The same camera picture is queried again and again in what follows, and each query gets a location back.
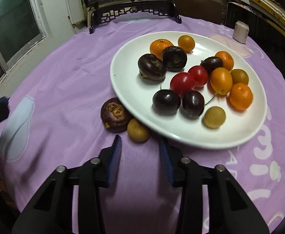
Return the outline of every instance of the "fruit stem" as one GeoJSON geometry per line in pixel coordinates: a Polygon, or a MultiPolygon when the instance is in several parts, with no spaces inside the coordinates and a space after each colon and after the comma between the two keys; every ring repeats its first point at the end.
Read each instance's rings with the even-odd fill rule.
{"type": "Polygon", "coordinates": [[[209,103],[216,97],[216,95],[217,95],[217,92],[215,92],[214,96],[213,96],[213,97],[210,99],[210,101],[207,102],[205,105],[209,104],[209,103]]]}

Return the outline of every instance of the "metal screw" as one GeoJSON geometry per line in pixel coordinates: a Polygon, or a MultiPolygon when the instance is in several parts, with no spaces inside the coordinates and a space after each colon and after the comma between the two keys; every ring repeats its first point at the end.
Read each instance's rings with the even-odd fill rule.
{"type": "Polygon", "coordinates": [[[92,164],[99,164],[100,163],[100,159],[99,158],[93,158],[93,159],[91,159],[91,163],[92,164]]]}
{"type": "Polygon", "coordinates": [[[222,164],[216,165],[216,170],[218,170],[220,172],[223,172],[225,169],[226,168],[222,164]]]}
{"type": "Polygon", "coordinates": [[[59,173],[62,173],[66,170],[66,167],[63,166],[63,165],[60,165],[56,168],[56,171],[59,172],[59,173]]]}
{"type": "Polygon", "coordinates": [[[190,160],[190,158],[186,158],[186,157],[185,157],[185,158],[182,158],[182,159],[181,159],[181,162],[187,164],[187,163],[190,163],[191,160],[190,160]]]}

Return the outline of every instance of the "table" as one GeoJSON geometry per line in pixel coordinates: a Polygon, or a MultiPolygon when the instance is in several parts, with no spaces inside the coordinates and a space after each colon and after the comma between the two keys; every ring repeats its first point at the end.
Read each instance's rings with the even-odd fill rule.
{"type": "MultiPolygon", "coordinates": [[[[270,231],[281,222],[285,216],[285,81],[252,39],[242,45],[232,39],[232,29],[186,17],[182,24],[169,18],[112,21],[92,35],[86,29],[53,51],[22,82],[9,100],[10,118],[0,124],[0,173],[21,211],[57,166],[82,165],[112,144],[115,135],[104,129],[99,115],[102,104],[115,96],[110,62],[129,40],[168,30],[217,40],[245,58],[258,74],[268,110],[252,140],[222,151],[171,143],[200,165],[225,165],[270,231]]],[[[126,132],[120,136],[123,147],[116,185],[100,190],[107,233],[174,233],[181,189],[171,188],[165,179],[156,135],[141,145],[131,142],[126,132]]],[[[204,187],[203,233],[208,231],[207,201],[204,187]]]]}

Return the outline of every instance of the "dark purple fruit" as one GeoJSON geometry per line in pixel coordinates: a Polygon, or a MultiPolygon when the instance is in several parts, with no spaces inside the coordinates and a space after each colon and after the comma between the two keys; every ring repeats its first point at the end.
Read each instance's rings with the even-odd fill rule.
{"type": "Polygon", "coordinates": [[[204,110],[204,97],[196,90],[187,91],[182,99],[182,107],[190,118],[199,117],[204,110]]]}
{"type": "Polygon", "coordinates": [[[168,71],[177,72],[183,69],[187,63],[187,54],[178,46],[165,48],[162,57],[168,71]]]}
{"type": "Polygon", "coordinates": [[[172,90],[159,90],[152,98],[153,108],[162,114],[174,114],[180,107],[179,95],[172,90]]]}
{"type": "Polygon", "coordinates": [[[212,56],[209,58],[206,58],[204,61],[200,64],[202,67],[204,67],[208,73],[208,75],[211,75],[214,69],[220,68],[223,66],[222,59],[212,56]]]}
{"type": "Polygon", "coordinates": [[[143,78],[162,80],[166,75],[166,66],[154,54],[144,54],[138,60],[138,67],[143,78]]]}
{"type": "Polygon", "coordinates": [[[103,104],[100,117],[105,128],[114,133],[125,131],[133,118],[117,97],[113,97],[103,104]]]}

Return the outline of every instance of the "brown round fruit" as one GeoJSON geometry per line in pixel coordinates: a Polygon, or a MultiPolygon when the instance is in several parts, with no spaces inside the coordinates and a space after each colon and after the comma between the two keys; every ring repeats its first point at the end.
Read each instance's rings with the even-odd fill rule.
{"type": "Polygon", "coordinates": [[[165,78],[166,66],[154,54],[144,54],[138,60],[138,68],[142,78],[159,81],[165,78]]]}
{"type": "Polygon", "coordinates": [[[132,115],[124,108],[117,97],[113,97],[103,104],[100,117],[105,129],[114,133],[125,131],[132,119],[132,115]]]}
{"type": "Polygon", "coordinates": [[[136,143],[144,143],[149,139],[149,129],[136,119],[131,119],[127,125],[127,134],[136,143]]]}
{"type": "Polygon", "coordinates": [[[187,54],[178,46],[169,46],[162,52],[163,62],[168,71],[178,72],[187,63],[187,54]]]}

